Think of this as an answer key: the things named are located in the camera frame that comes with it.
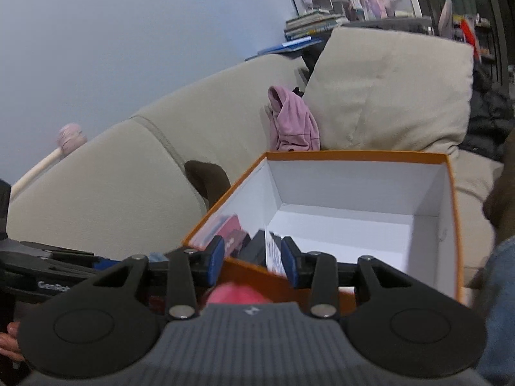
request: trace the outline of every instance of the black jacket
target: black jacket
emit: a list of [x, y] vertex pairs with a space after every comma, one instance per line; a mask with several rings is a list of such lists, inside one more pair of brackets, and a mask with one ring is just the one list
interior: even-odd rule
[[509, 96], [492, 82], [480, 63], [474, 62], [469, 127], [459, 148], [502, 161], [503, 144], [513, 125]]

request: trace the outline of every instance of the denim leg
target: denim leg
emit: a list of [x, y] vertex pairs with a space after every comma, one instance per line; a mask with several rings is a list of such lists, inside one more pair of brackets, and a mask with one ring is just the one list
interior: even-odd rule
[[494, 250], [485, 266], [487, 344], [477, 371], [494, 386], [515, 379], [515, 236]]

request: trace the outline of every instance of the orange box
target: orange box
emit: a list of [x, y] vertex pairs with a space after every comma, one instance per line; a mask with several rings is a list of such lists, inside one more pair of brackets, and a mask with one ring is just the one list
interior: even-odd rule
[[[183, 241], [208, 233], [220, 216], [237, 215], [251, 237], [259, 229], [291, 236], [301, 251], [339, 262], [374, 255], [460, 300], [461, 243], [454, 181], [444, 154], [399, 151], [264, 153]], [[275, 244], [267, 242], [267, 266]], [[274, 302], [307, 305], [308, 290], [263, 267], [226, 258], [219, 282], [250, 285]], [[341, 289], [341, 312], [355, 308]]]

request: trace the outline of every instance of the human hand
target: human hand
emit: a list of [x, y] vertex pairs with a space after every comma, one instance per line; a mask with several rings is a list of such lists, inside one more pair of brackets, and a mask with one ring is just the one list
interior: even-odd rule
[[18, 327], [20, 322], [11, 322], [7, 325], [7, 334], [0, 332], [0, 354], [13, 361], [25, 361], [18, 347]]

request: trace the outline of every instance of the pink mallet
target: pink mallet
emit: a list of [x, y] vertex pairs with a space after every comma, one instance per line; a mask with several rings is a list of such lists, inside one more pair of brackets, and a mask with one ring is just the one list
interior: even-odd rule
[[70, 155], [74, 150], [84, 145], [88, 139], [82, 133], [77, 123], [69, 123], [60, 131], [57, 138], [57, 148], [43, 160], [32, 167], [11, 188], [11, 200], [20, 194], [30, 183], [39, 177], [47, 168], [58, 162], [61, 158]]

